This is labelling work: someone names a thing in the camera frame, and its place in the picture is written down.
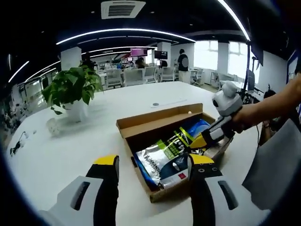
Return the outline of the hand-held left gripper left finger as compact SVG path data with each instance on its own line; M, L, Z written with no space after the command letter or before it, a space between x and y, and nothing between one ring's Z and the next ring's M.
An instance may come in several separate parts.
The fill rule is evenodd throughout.
M119 197L119 156L98 158L85 176L78 176L39 214L49 226L114 226Z

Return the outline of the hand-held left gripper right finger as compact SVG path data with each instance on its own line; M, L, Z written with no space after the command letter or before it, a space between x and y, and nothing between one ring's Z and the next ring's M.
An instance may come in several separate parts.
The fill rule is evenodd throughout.
M190 198L195 226L257 226L261 210L250 193L221 173L215 162L188 155Z

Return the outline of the person's right hand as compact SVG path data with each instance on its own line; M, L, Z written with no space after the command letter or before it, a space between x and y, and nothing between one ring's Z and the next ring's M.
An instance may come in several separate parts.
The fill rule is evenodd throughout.
M249 104L243 105L242 108L233 116L233 130L241 133L258 123L257 119L257 105Z

